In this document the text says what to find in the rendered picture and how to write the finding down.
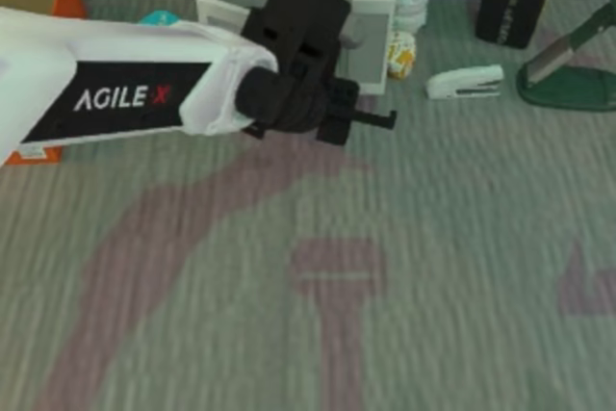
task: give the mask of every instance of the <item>white stapler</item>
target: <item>white stapler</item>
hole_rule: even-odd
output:
[[[432,76],[426,90],[431,100],[498,96],[503,79],[500,64],[465,67]]]

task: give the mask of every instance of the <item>green base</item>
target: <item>green base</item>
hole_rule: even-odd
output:
[[[616,74],[586,67],[562,67],[529,87],[526,67],[518,73],[518,93],[526,103],[558,110],[616,111]]]

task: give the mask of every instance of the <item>green object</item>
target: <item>green object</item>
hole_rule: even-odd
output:
[[[574,111],[616,111],[616,74],[566,66],[588,41],[616,25],[616,0],[598,9],[518,73],[518,93],[529,104]]]

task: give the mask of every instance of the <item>white label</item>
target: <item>white label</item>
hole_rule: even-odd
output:
[[[22,159],[47,159],[47,153],[42,146],[22,146],[17,152]]]

